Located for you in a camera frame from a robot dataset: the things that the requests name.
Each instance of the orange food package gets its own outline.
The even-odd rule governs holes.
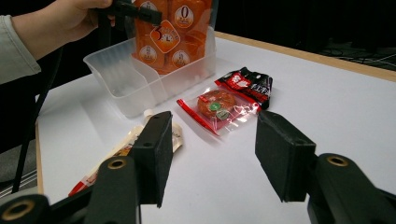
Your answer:
[[[134,4],[163,14],[159,26],[134,21],[136,59],[166,75],[205,57],[212,0],[138,0]]]
[[[163,13],[163,19],[167,17],[168,4],[162,0],[137,0],[134,1],[138,7],[146,7],[152,10],[161,11]],[[158,47],[152,42],[150,38],[151,31],[155,28],[149,22],[141,21],[139,19],[134,20],[134,28],[136,36],[136,53],[133,56],[139,61],[148,64],[152,68],[162,68],[164,65],[164,53],[158,49]]]

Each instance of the food packet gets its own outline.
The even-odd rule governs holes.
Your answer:
[[[268,108],[272,82],[268,75],[243,67],[177,103],[211,133],[223,135]]]
[[[134,20],[137,60],[166,75],[205,56],[206,33],[218,0],[135,0],[137,7],[161,11],[159,26]]]
[[[153,116],[152,110],[146,110],[144,112],[145,115],[145,125],[149,121],[149,118]],[[73,187],[73,189],[69,192],[68,196],[72,196],[89,186],[92,186],[97,178],[99,166],[105,160],[110,157],[115,156],[127,156],[128,153],[133,149],[134,142],[139,137],[139,134],[142,133],[145,127],[143,125],[137,125],[132,128],[131,131],[122,139],[122,141],[117,144],[111,151],[107,153],[107,155],[98,163],[96,164],[86,175],[82,177],[82,179]],[[175,122],[172,122],[172,144],[173,144],[173,152],[175,153],[176,150],[183,145],[183,138],[182,138],[182,129],[180,125]]]

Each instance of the red snack bag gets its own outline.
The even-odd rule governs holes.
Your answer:
[[[269,106],[272,78],[246,67],[232,71],[190,99],[177,103],[215,135],[230,132]]]

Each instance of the sleeve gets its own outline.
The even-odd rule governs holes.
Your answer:
[[[15,32],[11,16],[0,16],[0,84],[40,71],[37,61]]]

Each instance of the table edge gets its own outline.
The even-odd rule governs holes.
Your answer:
[[[311,53],[311,52],[307,52],[307,51],[302,51],[302,50],[298,50],[298,49],[282,47],[279,45],[274,45],[274,44],[270,44],[270,43],[266,43],[266,42],[262,42],[259,40],[254,40],[254,39],[238,36],[238,35],[230,35],[230,34],[218,32],[218,31],[215,32],[215,36],[218,38],[230,40],[233,42],[237,42],[237,43],[241,43],[241,44],[245,44],[245,45],[249,45],[249,46],[253,46],[253,47],[257,47],[257,48],[268,49],[268,50],[271,50],[274,52],[283,53],[283,54],[286,54],[289,56],[305,59],[305,60],[308,60],[311,62],[322,63],[322,64],[326,64],[326,65],[329,65],[332,67],[345,69],[347,71],[357,72],[357,73],[360,73],[360,74],[363,74],[366,76],[378,77],[378,78],[385,79],[388,81],[396,82],[396,72],[394,72],[394,71],[390,71],[390,70],[386,70],[386,69],[382,69],[382,68],[376,68],[376,67],[372,67],[372,66],[360,64],[360,63],[347,62],[347,61],[344,61],[341,59],[335,59],[335,58],[331,58],[331,57],[327,57],[327,56],[323,56],[323,55],[319,55],[319,54]]]
[[[44,194],[43,184],[43,172],[41,163],[41,150],[40,150],[40,138],[38,131],[38,122],[35,124],[35,165],[37,171],[37,191],[39,194]]]

